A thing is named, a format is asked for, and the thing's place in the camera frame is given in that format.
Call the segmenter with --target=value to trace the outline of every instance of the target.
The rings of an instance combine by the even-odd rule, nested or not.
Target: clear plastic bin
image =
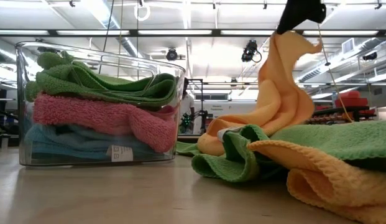
[[[16,50],[22,165],[174,158],[183,68],[41,42]]]

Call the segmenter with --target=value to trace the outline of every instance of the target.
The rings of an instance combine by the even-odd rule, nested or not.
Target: pink towel
[[[175,143],[175,109],[165,106],[148,112],[133,105],[40,94],[34,103],[34,121],[40,124],[78,124],[112,135],[132,134],[156,152]]]

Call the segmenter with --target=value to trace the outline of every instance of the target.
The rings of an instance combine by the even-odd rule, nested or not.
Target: blue towel
[[[84,159],[110,161],[106,152],[112,145],[132,148],[134,161],[165,158],[134,136],[112,136],[75,125],[34,124],[25,135],[24,142],[27,147],[31,147],[32,153],[60,154]]]

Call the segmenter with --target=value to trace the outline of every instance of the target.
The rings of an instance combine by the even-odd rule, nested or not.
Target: orange towel
[[[362,223],[386,223],[386,173],[353,167],[319,149],[285,141],[257,141],[248,149],[290,169],[288,191],[302,202]]]
[[[254,111],[248,114],[220,116],[211,122],[206,134],[198,140],[198,149],[205,154],[224,154],[217,139],[224,128],[256,124],[268,136],[281,128],[299,124],[314,111],[311,98],[296,86],[292,77],[295,62],[304,54],[321,51],[321,44],[312,45],[301,35],[286,32],[270,38],[269,56],[259,71],[259,95]]]

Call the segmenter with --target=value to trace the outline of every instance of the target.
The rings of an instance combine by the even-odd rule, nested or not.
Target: person
[[[183,118],[184,114],[190,115],[191,118],[191,124],[188,128],[188,130],[185,131],[185,133],[192,133],[193,127],[194,127],[194,99],[192,96],[190,96],[187,93],[187,87],[188,87],[188,79],[185,78],[184,86],[183,86],[183,94],[182,94],[182,101],[180,102],[180,118]]]

